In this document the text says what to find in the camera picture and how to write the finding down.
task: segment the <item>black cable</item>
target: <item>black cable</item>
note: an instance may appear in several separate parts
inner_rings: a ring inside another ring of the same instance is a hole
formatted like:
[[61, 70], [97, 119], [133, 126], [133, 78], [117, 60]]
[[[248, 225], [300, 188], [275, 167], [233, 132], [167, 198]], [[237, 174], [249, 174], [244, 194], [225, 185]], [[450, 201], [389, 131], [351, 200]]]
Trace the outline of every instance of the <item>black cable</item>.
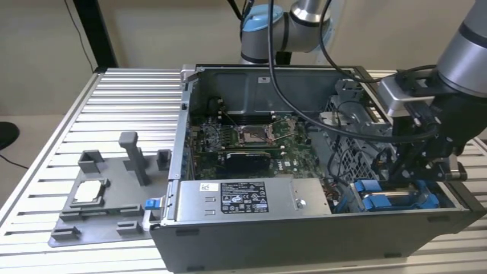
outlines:
[[277, 79], [275, 76], [275, 67], [273, 67], [273, 35], [272, 35], [272, 14], [273, 14], [273, 0], [268, 1], [268, 18], [267, 18], [267, 43], [268, 43], [268, 71], [271, 76], [271, 82], [275, 89], [275, 93], [277, 93], [280, 99], [283, 102], [288, 105], [288, 107], [295, 111], [295, 113], [301, 116], [301, 118], [312, 123], [315, 126], [324, 128], [329, 132], [333, 132], [337, 135], [349, 137], [352, 139], [371, 141], [371, 142], [379, 142], [379, 143], [414, 143], [422, 140], [427, 140], [431, 137], [434, 137], [438, 133], [438, 126], [431, 127], [430, 131], [416, 134], [416, 135], [408, 135], [408, 136], [377, 136], [377, 135], [365, 135], [365, 134], [357, 134], [351, 131], [344, 131], [340, 128], [331, 126], [328, 124], [324, 124], [316, 120], [313, 120], [311, 117], [308, 117], [303, 111], [299, 110], [299, 108], [291, 103], [291, 101], [285, 98], [283, 92], [280, 91]]
[[0, 154], [0, 158], [4, 159], [7, 163], [9, 163], [9, 164], [12, 164], [12, 165], [15, 165], [17, 167], [25, 168], [27, 170], [29, 169], [27, 166], [23, 166], [21, 164], [17, 164], [16, 162], [8, 160], [7, 157], [3, 156], [1, 154]]
[[239, 6], [235, 3], [235, 0], [227, 0], [227, 2], [231, 6], [231, 9], [233, 10], [235, 16], [241, 21], [241, 14], [240, 14]]
[[84, 48], [84, 43], [83, 43], [81, 33], [80, 33], [79, 28], [77, 28], [77, 25], [76, 25], [76, 23], [75, 23], [73, 15], [72, 15], [72, 13], [71, 13], [71, 9], [69, 9], [69, 6], [68, 6], [68, 2], [67, 2], [67, 0], [64, 0], [64, 4], [65, 4], [65, 6], [67, 6], [67, 10], [68, 10], [68, 13], [69, 13], [71, 22], [73, 22], [73, 26], [75, 26], [76, 31], [77, 31], [77, 36], [79, 36], [79, 41], [80, 41], [80, 43], [81, 43], [81, 48], [83, 48], [84, 56], [85, 56], [85, 59], [88, 60], [88, 63], [89, 63], [89, 70], [91, 70], [91, 73], [93, 73], [93, 72], [95, 72], [95, 70], [93, 70], [93, 64], [91, 63], [91, 60], [89, 60], [89, 57], [88, 57], [88, 53], [85, 53], [85, 48]]
[[[352, 79], [353, 81], [356, 82], [360, 82], [360, 83], [377, 83], [380, 82], [381, 78], [377, 78], [377, 79], [361, 79], [361, 78], [357, 78], [355, 77], [349, 72], [344, 71], [337, 65], [336, 63], [333, 62], [329, 54], [328, 54], [328, 51], [327, 51], [327, 48], [325, 48], [325, 44], [323, 42], [323, 26], [324, 26], [324, 23], [323, 21], [325, 20], [325, 13], [328, 11], [328, 8], [329, 8], [329, 4], [331, 4], [332, 0], [327, 0], [327, 3], [325, 3], [325, 6], [323, 8], [323, 11], [321, 11], [321, 16], [320, 16], [320, 25], [319, 25], [319, 44], [320, 44], [320, 49], [321, 49], [321, 52], [323, 52], [323, 55], [325, 56], [327, 58], [327, 61], [329, 63], [329, 65], [335, 68], [335, 70], [341, 73], [347, 78]], [[402, 74], [402, 73], [407, 73], [407, 72], [412, 72], [412, 71], [420, 71], [420, 70], [431, 70], [436, 67], [436, 65], [426, 65], [426, 66], [419, 66], [419, 67], [414, 67], [414, 68], [410, 68], [408, 70], [404, 70], [402, 72], [398, 72], [395, 73], [393, 75], [396, 74]]]

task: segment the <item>aluminum extrusion table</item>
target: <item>aluminum extrusion table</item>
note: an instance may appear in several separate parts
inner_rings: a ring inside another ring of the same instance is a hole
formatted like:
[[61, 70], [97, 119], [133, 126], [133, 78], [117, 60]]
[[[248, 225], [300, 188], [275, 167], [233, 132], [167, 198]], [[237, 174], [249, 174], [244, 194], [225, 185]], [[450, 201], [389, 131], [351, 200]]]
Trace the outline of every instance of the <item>aluminum extrusion table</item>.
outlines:
[[[392, 71], [369, 73], [379, 77]], [[171, 148], [180, 94], [177, 70], [117, 68], [91, 77], [0, 210], [0, 273], [169, 273], [152, 240], [61, 248], [51, 248], [47, 241], [79, 172], [81, 151], [97, 149], [104, 157], [125, 156], [117, 138], [128, 130], [139, 132], [145, 154]], [[470, 141], [459, 160], [468, 171], [464, 184], [487, 206], [487, 147], [480, 140]], [[487, 273], [487, 217], [463, 232], [439, 236], [406, 259], [243, 269], [232, 273], [303, 272]]]

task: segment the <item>barcode sticker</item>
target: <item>barcode sticker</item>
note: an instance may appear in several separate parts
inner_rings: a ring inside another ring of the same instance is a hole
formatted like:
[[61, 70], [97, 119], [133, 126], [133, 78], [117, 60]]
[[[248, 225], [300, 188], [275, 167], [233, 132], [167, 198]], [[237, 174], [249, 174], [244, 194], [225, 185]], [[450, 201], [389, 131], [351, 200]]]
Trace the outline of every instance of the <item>barcode sticker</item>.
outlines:
[[201, 184], [199, 184], [199, 190], [200, 191], [217, 191], [219, 190], [219, 184], [216, 184], [216, 183], [201, 183]]

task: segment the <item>robotic arm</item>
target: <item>robotic arm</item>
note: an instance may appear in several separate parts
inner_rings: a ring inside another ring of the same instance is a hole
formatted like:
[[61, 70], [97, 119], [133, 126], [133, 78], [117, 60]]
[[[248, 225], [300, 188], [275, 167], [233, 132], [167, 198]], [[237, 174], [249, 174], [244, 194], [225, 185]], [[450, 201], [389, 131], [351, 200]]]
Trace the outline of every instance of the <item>robotic arm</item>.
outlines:
[[439, 123], [434, 138], [396, 147], [398, 161], [389, 170], [389, 179], [400, 181], [404, 176], [411, 176], [436, 181], [464, 181], [467, 173], [456, 156], [462, 154], [467, 141], [487, 127], [486, 0], [475, 2], [436, 69], [385, 77], [380, 82], [379, 96], [387, 114], [393, 117], [395, 135], [424, 130], [434, 121], [418, 119], [428, 115]]
[[[265, 64], [267, 57], [267, 11], [268, 5], [252, 7], [253, 0], [247, 4], [241, 22], [241, 53], [243, 65]], [[288, 13], [280, 6], [273, 7], [273, 45], [277, 51], [309, 52], [317, 46], [320, 31], [320, 15], [325, 0], [299, 0]], [[329, 21], [329, 11], [324, 23]]]
[[[275, 50], [311, 51], [327, 5], [329, 2], [323, 0], [299, 0], [288, 13], [275, 6], [272, 21], [267, 5], [251, 9], [241, 23], [240, 63], [268, 63], [269, 22]], [[323, 25], [328, 22], [327, 12]], [[400, 138], [438, 128], [428, 140], [395, 144], [398, 160], [389, 168], [391, 183], [410, 179], [466, 180], [456, 156], [487, 127], [487, 0], [475, 2], [436, 68], [383, 78], [377, 98], [393, 119], [392, 136]]]

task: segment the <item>warning label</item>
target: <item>warning label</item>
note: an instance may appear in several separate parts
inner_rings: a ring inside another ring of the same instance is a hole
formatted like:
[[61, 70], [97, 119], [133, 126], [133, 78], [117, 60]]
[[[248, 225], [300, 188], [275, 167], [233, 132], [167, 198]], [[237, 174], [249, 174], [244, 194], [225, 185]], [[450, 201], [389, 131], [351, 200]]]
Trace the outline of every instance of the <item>warning label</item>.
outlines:
[[220, 194], [224, 214], [268, 212], [264, 182], [223, 183]]

